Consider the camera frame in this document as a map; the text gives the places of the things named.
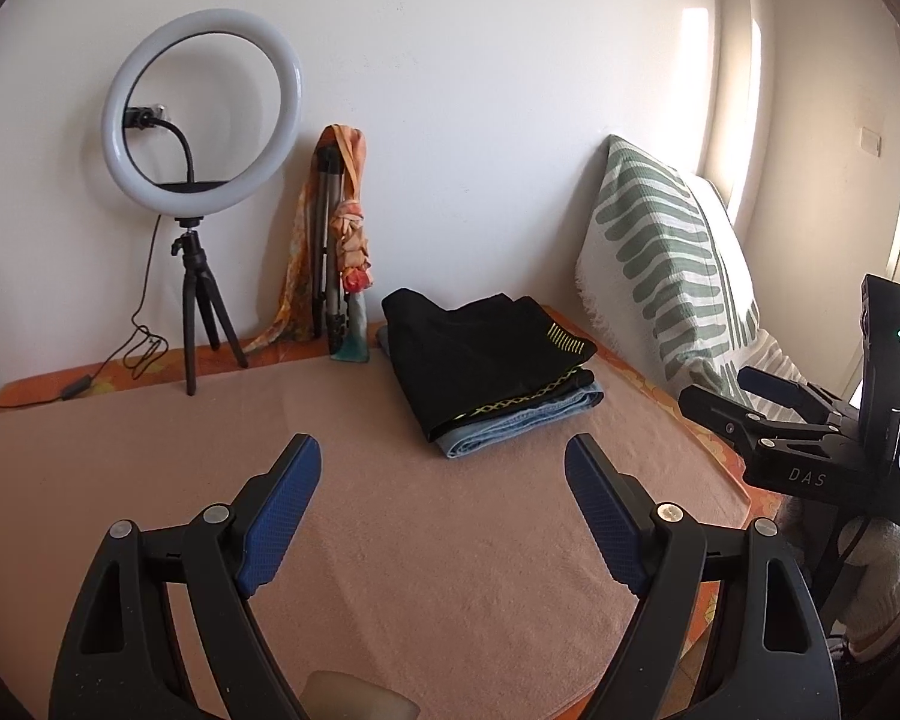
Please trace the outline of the right white gloved hand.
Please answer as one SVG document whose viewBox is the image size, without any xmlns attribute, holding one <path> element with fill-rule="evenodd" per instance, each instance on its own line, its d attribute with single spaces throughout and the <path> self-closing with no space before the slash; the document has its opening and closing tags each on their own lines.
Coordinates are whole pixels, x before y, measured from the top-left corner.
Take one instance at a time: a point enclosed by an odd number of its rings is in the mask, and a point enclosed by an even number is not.
<svg viewBox="0 0 900 720">
<path fill-rule="evenodd" d="M 842 528 L 839 553 L 863 571 L 857 590 L 837 619 L 844 624 L 855 660 L 877 658 L 900 639 L 900 527 L 857 517 Z"/>
</svg>

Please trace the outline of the right black sleeve forearm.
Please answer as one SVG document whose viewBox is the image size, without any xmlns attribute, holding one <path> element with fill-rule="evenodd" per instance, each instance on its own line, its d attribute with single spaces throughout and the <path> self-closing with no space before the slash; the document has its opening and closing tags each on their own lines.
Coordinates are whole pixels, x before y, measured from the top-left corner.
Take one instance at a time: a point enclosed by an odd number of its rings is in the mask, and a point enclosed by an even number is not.
<svg viewBox="0 0 900 720">
<path fill-rule="evenodd" d="M 834 668 L 842 718 L 900 718 L 900 628 L 873 655 L 847 649 Z"/>
</svg>

